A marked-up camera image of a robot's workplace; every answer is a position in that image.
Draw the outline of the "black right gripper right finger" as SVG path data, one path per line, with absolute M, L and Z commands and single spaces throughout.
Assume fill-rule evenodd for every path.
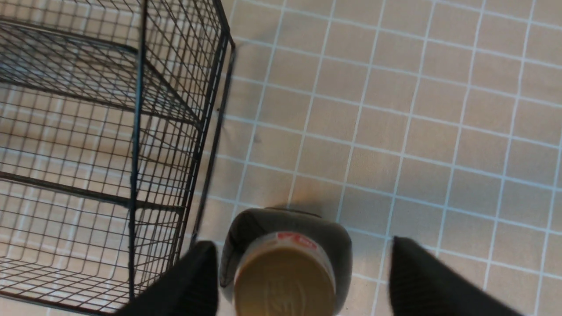
M 395 236 L 388 297 L 394 316 L 519 316 L 416 241 Z

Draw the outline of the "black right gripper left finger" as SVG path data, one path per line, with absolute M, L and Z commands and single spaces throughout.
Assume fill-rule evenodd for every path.
M 117 316 L 214 316 L 219 307 L 217 249 L 200 241 Z

